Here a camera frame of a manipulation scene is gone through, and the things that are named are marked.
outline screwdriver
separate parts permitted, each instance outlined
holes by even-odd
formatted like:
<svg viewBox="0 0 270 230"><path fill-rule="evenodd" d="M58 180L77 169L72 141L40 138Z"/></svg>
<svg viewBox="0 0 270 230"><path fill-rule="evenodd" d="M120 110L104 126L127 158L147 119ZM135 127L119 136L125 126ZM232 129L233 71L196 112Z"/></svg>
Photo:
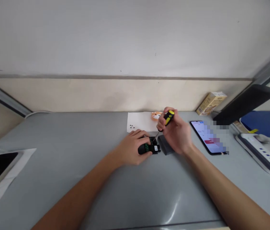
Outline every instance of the screwdriver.
<svg viewBox="0 0 270 230"><path fill-rule="evenodd" d="M166 120L165 126L167 126L167 125L171 122L171 120L173 119L173 117L174 117L174 112L173 112L172 110L169 110L169 111L165 114L165 116L164 116L164 118L165 118L165 120ZM163 131L160 131L160 130L158 129L158 133L157 133L157 135L155 136L154 140L151 142L151 144L156 140L156 138L158 137L158 135L159 135L160 133L162 133L162 132L163 132Z"/></svg>

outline yellow screwdriver handle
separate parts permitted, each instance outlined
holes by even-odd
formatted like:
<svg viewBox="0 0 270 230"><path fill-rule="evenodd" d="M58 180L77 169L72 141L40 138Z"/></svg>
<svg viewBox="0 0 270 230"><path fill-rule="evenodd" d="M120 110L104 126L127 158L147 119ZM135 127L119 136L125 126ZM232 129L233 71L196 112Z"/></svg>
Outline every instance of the yellow screwdriver handle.
<svg viewBox="0 0 270 230"><path fill-rule="evenodd" d="M174 117L174 112L172 110L169 110L164 116L164 119L166 120L165 126L167 126L172 121L173 117Z"/></svg>

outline white paper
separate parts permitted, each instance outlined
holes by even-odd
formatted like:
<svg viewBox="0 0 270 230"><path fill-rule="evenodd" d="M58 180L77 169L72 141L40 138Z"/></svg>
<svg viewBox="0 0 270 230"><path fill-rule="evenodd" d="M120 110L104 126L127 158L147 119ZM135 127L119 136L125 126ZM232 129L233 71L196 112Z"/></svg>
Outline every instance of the white paper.
<svg viewBox="0 0 270 230"><path fill-rule="evenodd" d="M32 154L36 149L26 149L21 151L12 151L23 153L18 162L12 167L12 169L8 172L8 174L4 177L4 179L0 182L0 199L4 195L5 191L9 187L9 185L13 182L16 176L21 172L26 163L29 161Z"/></svg>
<svg viewBox="0 0 270 230"><path fill-rule="evenodd" d="M157 132L157 121L152 120L152 112L132 112L128 113L128 124L126 131L130 133L136 129L147 132Z"/></svg>

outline orange figurine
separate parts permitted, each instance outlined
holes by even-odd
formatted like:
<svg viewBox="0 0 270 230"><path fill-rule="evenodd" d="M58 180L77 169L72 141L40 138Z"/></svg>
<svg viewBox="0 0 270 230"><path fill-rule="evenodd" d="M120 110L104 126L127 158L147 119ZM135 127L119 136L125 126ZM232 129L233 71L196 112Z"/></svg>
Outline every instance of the orange figurine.
<svg viewBox="0 0 270 230"><path fill-rule="evenodd" d="M160 115L162 114L162 112L152 112L151 118L153 121L158 121L158 118L160 117Z"/></svg>

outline forearm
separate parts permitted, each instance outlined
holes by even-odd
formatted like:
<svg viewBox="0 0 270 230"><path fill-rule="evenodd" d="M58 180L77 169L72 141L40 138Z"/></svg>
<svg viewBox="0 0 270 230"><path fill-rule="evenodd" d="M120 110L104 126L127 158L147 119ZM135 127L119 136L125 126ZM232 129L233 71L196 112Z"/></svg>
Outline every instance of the forearm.
<svg viewBox="0 0 270 230"><path fill-rule="evenodd" d="M63 196L32 230L77 229L103 184L118 167L110 155L107 155Z"/></svg>
<svg viewBox="0 0 270 230"><path fill-rule="evenodd" d="M270 215L210 163L196 147L188 151L185 157L231 230L270 230Z"/></svg>

